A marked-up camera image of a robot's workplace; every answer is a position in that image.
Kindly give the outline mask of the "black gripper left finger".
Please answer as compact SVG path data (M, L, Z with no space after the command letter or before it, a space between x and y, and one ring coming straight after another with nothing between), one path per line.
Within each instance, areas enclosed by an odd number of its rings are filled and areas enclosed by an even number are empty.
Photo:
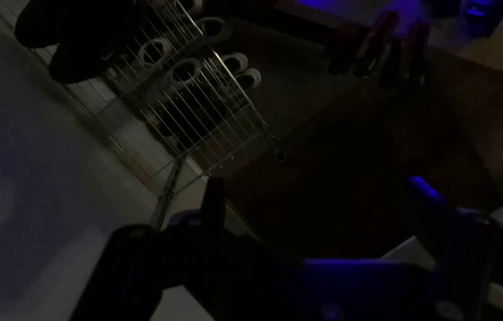
M220 236L225 227L225 179L213 176L208 179L206 194L200 206L202 226L215 236Z

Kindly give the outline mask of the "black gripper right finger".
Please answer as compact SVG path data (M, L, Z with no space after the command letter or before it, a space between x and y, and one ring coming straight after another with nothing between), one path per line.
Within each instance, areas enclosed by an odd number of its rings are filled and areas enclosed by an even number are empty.
M423 219L443 220L457 215L457 208L423 176L409 177L414 208Z

